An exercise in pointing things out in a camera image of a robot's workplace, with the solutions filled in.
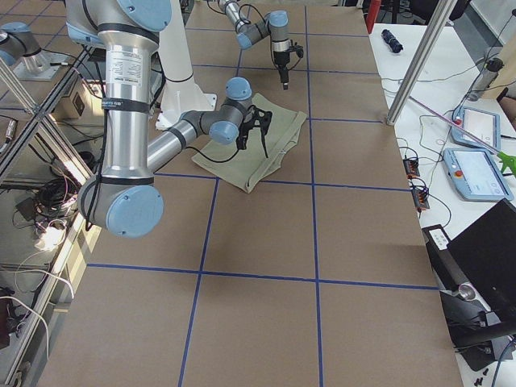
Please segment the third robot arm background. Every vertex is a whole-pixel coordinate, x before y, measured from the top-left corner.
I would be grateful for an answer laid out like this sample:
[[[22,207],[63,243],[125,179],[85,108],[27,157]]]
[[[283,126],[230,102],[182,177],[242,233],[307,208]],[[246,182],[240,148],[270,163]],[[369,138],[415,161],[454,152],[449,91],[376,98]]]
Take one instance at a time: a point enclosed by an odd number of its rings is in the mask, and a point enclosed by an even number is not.
[[[45,52],[28,25],[22,22],[1,25],[1,58],[24,81],[50,81],[60,67],[67,66],[66,54]]]

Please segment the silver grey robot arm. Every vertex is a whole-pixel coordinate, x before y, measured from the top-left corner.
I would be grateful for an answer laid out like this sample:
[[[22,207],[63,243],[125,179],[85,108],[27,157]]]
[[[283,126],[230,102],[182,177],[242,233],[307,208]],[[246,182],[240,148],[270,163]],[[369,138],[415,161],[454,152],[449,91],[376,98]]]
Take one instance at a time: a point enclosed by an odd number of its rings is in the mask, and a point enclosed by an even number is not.
[[[289,15],[286,10],[273,10],[262,15],[253,5],[237,1],[216,1],[220,12],[231,21],[237,42],[242,50],[269,38],[269,51],[274,68],[278,71],[283,90],[289,88],[289,72],[304,57],[304,48],[289,37]],[[253,23],[243,13],[248,6],[260,16]]]
[[[69,37],[106,50],[101,164],[80,189],[79,210],[91,225],[138,238],[148,234],[164,212],[164,199],[154,186],[156,170],[200,135],[243,150],[250,130],[258,127],[267,135],[273,114],[252,103],[247,79],[233,77],[219,110],[187,111],[149,140],[152,55],[160,46],[160,33],[173,19],[171,3],[67,1],[65,7]]]

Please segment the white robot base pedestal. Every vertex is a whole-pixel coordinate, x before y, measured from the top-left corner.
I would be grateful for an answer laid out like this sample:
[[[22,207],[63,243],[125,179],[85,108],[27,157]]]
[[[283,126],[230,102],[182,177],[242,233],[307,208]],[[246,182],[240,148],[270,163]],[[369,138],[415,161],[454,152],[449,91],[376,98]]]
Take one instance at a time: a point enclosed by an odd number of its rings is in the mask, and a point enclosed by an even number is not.
[[[180,2],[166,1],[172,7],[170,24],[160,33],[159,57],[166,80],[156,129],[163,131],[190,110],[212,111],[217,95],[205,94],[195,81],[186,40]]]

